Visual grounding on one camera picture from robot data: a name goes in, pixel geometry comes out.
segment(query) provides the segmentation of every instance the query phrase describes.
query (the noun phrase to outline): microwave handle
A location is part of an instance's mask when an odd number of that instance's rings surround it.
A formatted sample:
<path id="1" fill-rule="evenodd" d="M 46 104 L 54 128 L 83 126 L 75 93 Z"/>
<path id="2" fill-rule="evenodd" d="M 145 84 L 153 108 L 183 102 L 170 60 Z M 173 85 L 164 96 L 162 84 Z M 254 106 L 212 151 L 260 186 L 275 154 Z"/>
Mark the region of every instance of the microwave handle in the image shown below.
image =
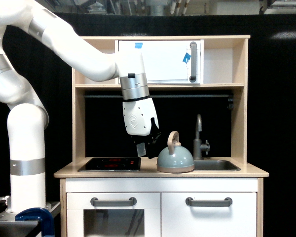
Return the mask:
<path id="1" fill-rule="evenodd" d="M 90 202 L 92 206 L 134 206 L 137 200 L 134 197 L 128 200 L 98 200 L 93 197 Z"/>
<path id="2" fill-rule="evenodd" d="M 196 82 L 197 44 L 195 42 L 191 42 L 189 46 L 191 48 L 191 76 L 189 77 L 189 81 Z"/>

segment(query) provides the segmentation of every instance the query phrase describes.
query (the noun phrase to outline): sticker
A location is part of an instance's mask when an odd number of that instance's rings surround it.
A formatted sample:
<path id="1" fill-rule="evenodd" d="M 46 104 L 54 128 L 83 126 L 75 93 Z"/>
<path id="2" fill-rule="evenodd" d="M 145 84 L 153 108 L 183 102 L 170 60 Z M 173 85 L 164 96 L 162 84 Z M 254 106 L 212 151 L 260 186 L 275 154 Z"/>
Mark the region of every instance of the sticker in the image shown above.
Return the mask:
<path id="1" fill-rule="evenodd" d="M 190 59 L 191 59 L 191 55 L 189 55 L 188 53 L 186 53 L 185 56 L 184 56 L 183 62 L 185 62 L 187 64 Z"/>
<path id="2" fill-rule="evenodd" d="M 142 48 L 143 47 L 143 43 L 135 43 L 135 48 Z"/>

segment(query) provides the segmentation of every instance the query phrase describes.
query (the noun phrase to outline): drawer handle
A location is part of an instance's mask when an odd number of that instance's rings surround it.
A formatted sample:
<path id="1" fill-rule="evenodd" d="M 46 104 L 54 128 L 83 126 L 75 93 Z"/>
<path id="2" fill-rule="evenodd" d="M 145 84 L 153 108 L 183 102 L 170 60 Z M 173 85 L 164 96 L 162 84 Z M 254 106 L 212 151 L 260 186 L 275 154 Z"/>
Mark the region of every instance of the drawer handle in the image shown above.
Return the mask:
<path id="1" fill-rule="evenodd" d="M 197 44 L 195 42 L 190 43 L 191 48 L 191 76 L 190 82 L 196 82 L 196 68 L 197 68 Z"/>
<path id="2" fill-rule="evenodd" d="M 131 197 L 128 200 L 98 200 L 96 197 L 91 199 L 92 206 L 134 206 L 137 203 L 136 198 Z"/>
<path id="3" fill-rule="evenodd" d="M 204 201 L 204 200 L 193 200 L 193 198 L 188 197 L 185 199 L 185 203 L 188 206 L 202 206 L 202 207 L 221 207 L 221 206 L 231 206 L 232 205 L 232 199 L 229 197 L 226 197 L 223 201 Z"/>

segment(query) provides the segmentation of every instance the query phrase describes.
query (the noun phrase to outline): ceiling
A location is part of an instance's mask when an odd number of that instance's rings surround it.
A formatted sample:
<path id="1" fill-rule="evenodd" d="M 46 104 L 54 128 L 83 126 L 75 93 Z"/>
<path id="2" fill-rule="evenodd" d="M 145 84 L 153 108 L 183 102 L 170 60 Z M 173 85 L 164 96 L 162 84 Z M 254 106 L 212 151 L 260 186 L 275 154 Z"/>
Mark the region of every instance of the ceiling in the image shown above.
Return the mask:
<path id="1" fill-rule="evenodd" d="M 148 16 L 296 14 L 296 0 L 36 1 L 52 12 L 82 12 L 90 14 Z"/>

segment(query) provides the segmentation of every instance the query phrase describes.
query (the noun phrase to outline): red indicator light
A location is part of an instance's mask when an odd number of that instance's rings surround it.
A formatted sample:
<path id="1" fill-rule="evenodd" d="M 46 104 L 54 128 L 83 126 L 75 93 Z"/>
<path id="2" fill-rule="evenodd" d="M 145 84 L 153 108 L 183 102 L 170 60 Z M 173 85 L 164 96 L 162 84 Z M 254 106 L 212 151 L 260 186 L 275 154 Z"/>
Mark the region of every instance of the red indicator light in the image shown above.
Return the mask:
<path id="1" fill-rule="evenodd" d="M 118 164 L 106 164 L 104 165 L 105 168 L 116 168 L 118 167 Z"/>
<path id="2" fill-rule="evenodd" d="M 122 159 L 114 158 L 114 159 L 109 159 L 109 161 L 121 161 Z"/>

